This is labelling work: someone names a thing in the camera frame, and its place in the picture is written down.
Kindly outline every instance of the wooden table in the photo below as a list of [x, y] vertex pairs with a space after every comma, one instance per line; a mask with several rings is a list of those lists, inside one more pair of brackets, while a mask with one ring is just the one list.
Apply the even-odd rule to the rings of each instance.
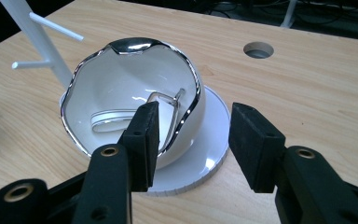
[[[91, 53], [124, 37], [169, 42], [193, 61], [204, 84], [229, 108], [257, 108], [286, 135], [286, 145], [321, 152], [358, 186], [358, 40], [108, 0], [76, 0], [48, 19], [85, 36], [48, 31], [73, 71]], [[267, 59], [243, 47], [261, 41]], [[0, 188], [22, 178], [51, 188], [84, 172], [89, 158], [60, 120], [65, 91], [49, 69], [11, 70], [40, 60], [23, 33], [0, 43]], [[133, 194], [134, 223], [279, 223], [272, 194], [253, 193], [231, 152], [196, 189], [172, 197]]]

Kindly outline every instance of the white rod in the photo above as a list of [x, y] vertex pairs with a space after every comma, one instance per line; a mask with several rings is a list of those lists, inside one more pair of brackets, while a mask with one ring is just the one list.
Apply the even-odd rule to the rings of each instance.
[[294, 22], [293, 12], [296, 9], [297, 0], [290, 0], [289, 6], [286, 10], [286, 15], [284, 16], [284, 20], [281, 24], [281, 27], [290, 28]]
[[39, 24], [45, 25], [48, 28], [58, 31], [58, 32], [62, 33], [63, 35], [72, 37], [75, 40], [82, 41], [84, 38], [82, 35], [78, 35], [77, 33], [70, 31], [70, 30], [60, 26], [59, 24], [49, 21], [39, 15], [36, 15], [33, 12], [30, 12], [30, 18], [31, 18], [31, 20], [36, 21]]
[[13, 69], [22, 68], [40, 68], [40, 67], [51, 67], [53, 64], [50, 61], [39, 61], [39, 62], [14, 62], [11, 65]]
[[43, 60], [52, 64], [51, 70], [61, 84], [67, 88], [72, 80], [73, 73], [63, 61], [60, 53], [56, 50], [48, 38], [43, 27], [29, 17], [31, 8], [25, 0], [0, 0], [11, 18], [19, 25], [37, 49]]

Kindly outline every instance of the white stand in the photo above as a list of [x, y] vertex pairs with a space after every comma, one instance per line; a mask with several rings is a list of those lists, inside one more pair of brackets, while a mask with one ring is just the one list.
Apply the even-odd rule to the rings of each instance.
[[71, 82], [73, 74], [63, 61], [60, 53], [56, 50], [51, 40], [48, 38], [48, 35], [41, 24], [78, 41], [81, 41], [83, 36], [75, 34], [54, 22], [34, 14], [25, 0], [0, 0], [0, 2], [22, 31], [28, 36], [43, 58], [43, 61], [41, 62], [15, 62], [12, 64], [12, 68], [50, 67], [61, 84], [67, 88]]

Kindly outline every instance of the black plastic part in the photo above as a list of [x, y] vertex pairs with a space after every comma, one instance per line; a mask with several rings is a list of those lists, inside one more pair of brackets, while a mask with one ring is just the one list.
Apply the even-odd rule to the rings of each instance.
[[358, 198], [320, 153], [289, 147], [283, 169], [302, 209], [300, 223], [358, 223]]
[[131, 223], [129, 173], [127, 149], [122, 145], [96, 149], [72, 223]]
[[284, 135], [256, 109], [232, 105], [229, 146], [255, 192], [273, 192], [275, 163], [285, 150], [284, 141]]
[[0, 189], [0, 223], [44, 223], [47, 197], [46, 183], [40, 179], [22, 179], [6, 185]]
[[82, 173], [48, 190], [47, 223], [71, 223], [86, 173]]
[[277, 192], [275, 194], [275, 204], [277, 206], [278, 215], [283, 224], [300, 223], [302, 217], [302, 209], [293, 192], [292, 185], [286, 172], [283, 170], [282, 160], [277, 161], [275, 168], [275, 184]]
[[151, 102], [138, 108], [122, 135], [120, 141], [130, 156], [131, 191], [145, 192], [153, 186], [158, 156], [158, 127], [158, 102]]

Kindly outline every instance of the white bowl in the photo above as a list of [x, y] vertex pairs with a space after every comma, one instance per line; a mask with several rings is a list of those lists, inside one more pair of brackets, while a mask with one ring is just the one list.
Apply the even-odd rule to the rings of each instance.
[[143, 37], [114, 41], [79, 64], [62, 100], [62, 123], [88, 156], [116, 143], [136, 109], [159, 101], [157, 169], [193, 144], [205, 112], [195, 66], [174, 46]]

